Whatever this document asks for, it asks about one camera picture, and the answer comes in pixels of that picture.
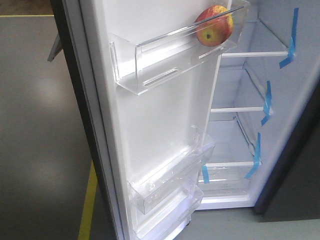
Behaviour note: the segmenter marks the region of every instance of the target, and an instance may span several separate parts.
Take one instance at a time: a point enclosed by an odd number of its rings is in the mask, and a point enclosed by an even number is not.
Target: door shelf
[[[209,135],[205,135],[204,140],[201,136],[204,134],[195,138],[194,150],[178,156],[148,178],[128,183],[131,202],[143,214],[157,206],[183,184],[190,173],[199,170],[211,158],[215,144]]]
[[[228,0],[208,0],[203,10],[215,4],[227,8],[228,2]],[[116,83],[140,95],[203,64],[213,56],[236,47],[249,6],[247,1],[233,0],[229,8],[232,12],[227,11],[217,15],[216,18],[210,17],[197,23],[186,22],[186,25],[179,29],[172,29],[171,32],[140,42],[110,33],[110,52]],[[217,28],[226,23],[230,16],[233,20],[233,30],[226,41],[212,47],[199,42],[196,32],[203,30],[204,27]]]
[[[152,228],[145,226],[147,229],[141,229],[136,232],[137,240],[162,240],[171,234],[179,225],[187,220],[187,218],[199,207],[204,193],[196,185],[190,186],[193,191],[182,200],[174,209],[170,209],[159,221],[151,221]]]

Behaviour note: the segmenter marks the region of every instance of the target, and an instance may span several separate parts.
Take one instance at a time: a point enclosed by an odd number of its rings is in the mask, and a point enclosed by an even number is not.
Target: transparent bin
[[[196,185],[191,185],[190,187],[193,188],[193,191],[189,196],[176,205],[173,210],[171,209],[172,206],[168,204],[166,208],[169,210],[163,209],[166,215],[159,221],[150,221],[151,228],[146,225],[145,229],[136,232],[136,239],[163,240],[185,222],[198,208],[204,196],[204,193]]]
[[[229,2],[231,1],[207,0],[203,10],[213,5],[223,5],[229,10],[197,23],[186,22],[181,28],[141,42],[110,33],[110,51],[116,83],[140,95],[213,56],[236,47],[250,4],[244,0],[233,0],[231,6],[228,6]],[[208,27],[214,28],[226,21],[226,16],[231,16],[233,20],[230,37],[217,46],[202,45],[196,32]]]
[[[253,162],[226,163],[206,165],[209,175],[209,183],[204,183],[204,176],[201,171],[199,176],[199,187],[202,191],[215,191],[220,195],[220,190],[245,190],[249,186],[249,179],[246,174],[253,167]]]
[[[212,138],[205,135],[203,143],[201,137],[197,141],[197,148],[189,154],[178,156],[147,179],[128,183],[131,202],[143,214],[163,201],[211,158],[215,146]]]

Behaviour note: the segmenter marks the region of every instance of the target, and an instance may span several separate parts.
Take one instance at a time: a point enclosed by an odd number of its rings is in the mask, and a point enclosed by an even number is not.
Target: black refrigerator exterior
[[[320,218],[320,84],[254,206],[266,221]]]

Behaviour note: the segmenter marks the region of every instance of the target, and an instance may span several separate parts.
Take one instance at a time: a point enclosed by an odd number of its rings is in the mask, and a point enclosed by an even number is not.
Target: white shelf edge
[[[262,112],[263,106],[211,108],[211,113]]]
[[[255,203],[252,201],[249,194],[234,195],[232,197],[204,196],[200,206],[196,210],[247,208],[247,207],[253,207],[254,205]]]
[[[207,163],[207,168],[215,167],[251,167],[254,165],[253,161],[237,161],[237,162],[217,162],[217,163]]]
[[[232,203],[232,202],[247,202],[250,200],[249,194],[232,195],[232,196],[205,196],[201,204],[217,204],[217,203]]]
[[[287,51],[258,51],[258,52],[230,52],[223,53],[223,58],[250,58],[250,57],[282,57],[288,56]]]

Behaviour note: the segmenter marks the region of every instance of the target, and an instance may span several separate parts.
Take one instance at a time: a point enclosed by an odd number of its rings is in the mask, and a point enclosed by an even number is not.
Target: apple
[[[221,5],[214,5],[204,10],[195,22],[210,18],[212,16],[228,11]],[[207,47],[214,47],[226,41],[234,29],[234,22],[230,13],[214,18],[199,25],[196,28],[196,37],[199,42]]]

